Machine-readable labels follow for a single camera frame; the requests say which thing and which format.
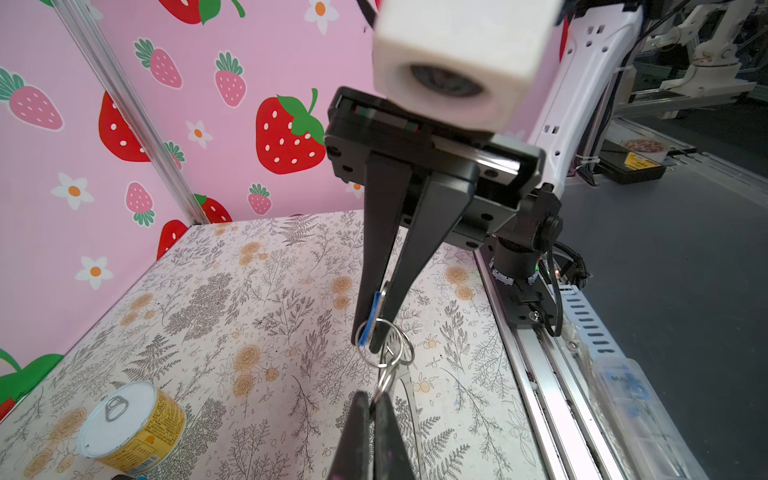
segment barcode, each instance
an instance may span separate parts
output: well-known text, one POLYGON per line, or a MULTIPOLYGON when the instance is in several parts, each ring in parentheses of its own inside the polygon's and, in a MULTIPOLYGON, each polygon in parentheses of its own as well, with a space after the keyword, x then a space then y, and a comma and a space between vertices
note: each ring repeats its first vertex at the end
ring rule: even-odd
POLYGON ((141 465, 136 465, 135 467, 133 467, 130 470, 128 470, 127 473, 129 475, 134 475, 134 474, 137 474, 137 473, 145 472, 152 465, 154 465, 155 462, 157 462, 157 460, 158 460, 157 455, 152 455, 150 458, 147 458, 147 460, 144 463, 142 463, 141 465))

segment can lid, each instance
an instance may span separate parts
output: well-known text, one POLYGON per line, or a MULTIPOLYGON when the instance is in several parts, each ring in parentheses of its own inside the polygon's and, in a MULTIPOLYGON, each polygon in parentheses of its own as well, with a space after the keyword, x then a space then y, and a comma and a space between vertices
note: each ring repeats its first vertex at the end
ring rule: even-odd
POLYGON ((133 382, 112 392, 80 428, 78 454, 103 458, 117 451, 146 425, 157 403, 149 382, 133 382))

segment white camera housing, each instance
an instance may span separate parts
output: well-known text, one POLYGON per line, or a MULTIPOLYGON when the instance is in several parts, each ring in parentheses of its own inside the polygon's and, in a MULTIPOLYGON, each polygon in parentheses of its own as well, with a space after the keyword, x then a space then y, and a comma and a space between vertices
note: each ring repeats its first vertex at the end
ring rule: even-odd
POLYGON ((374 32, 374 87, 413 113, 498 131, 533 81, 560 8, 561 0, 385 0, 374 32), (438 93, 413 65, 458 74, 482 91, 438 93))

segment transparent plastic container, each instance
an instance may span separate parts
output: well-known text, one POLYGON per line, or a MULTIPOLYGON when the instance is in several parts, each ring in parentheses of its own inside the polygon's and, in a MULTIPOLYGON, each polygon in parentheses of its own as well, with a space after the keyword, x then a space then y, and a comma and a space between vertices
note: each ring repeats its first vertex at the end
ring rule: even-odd
POLYGON ((604 411, 642 480, 708 480, 637 362, 598 358, 592 374, 604 411))

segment camera lens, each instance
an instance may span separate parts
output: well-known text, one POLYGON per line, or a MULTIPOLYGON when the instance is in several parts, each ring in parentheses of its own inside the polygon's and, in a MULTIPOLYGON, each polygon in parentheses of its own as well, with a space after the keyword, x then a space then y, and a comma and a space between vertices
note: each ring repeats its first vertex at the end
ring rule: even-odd
POLYGON ((467 77, 429 65, 411 65, 411 73, 429 90, 448 97, 467 98, 480 95, 483 88, 467 77))

